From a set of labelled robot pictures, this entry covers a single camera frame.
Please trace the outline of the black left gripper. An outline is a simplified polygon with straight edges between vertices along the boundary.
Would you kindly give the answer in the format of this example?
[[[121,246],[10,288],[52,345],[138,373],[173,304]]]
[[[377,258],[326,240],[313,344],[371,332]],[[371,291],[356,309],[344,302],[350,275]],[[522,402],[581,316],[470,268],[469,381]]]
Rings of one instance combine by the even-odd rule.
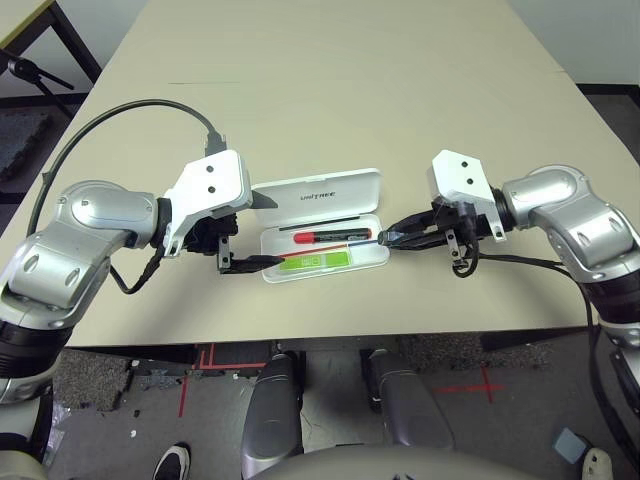
[[[252,193],[254,210],[277,209],[278,203],[259,193]],[[237,216],[206,217],[195,223],[187,234],[187,251],[205,256],[216,256],[220,273],[256,273],[281,264],[283,257],[251,255],[245,259],[232,258],[229,239],[238,233]]]

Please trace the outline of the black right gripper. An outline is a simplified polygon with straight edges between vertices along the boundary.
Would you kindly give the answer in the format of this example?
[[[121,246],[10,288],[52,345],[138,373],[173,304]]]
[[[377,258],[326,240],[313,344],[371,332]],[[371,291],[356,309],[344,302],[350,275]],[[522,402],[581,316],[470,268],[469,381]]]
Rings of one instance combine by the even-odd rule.
[[[447,246],[455,275],[472,275],[480,247],[475,207],[468,202],[432,202],[433,210],[409,215],[378,234],[378,244],[392,250],[427,250]],[[428,231],[436,225],[435,232]]]

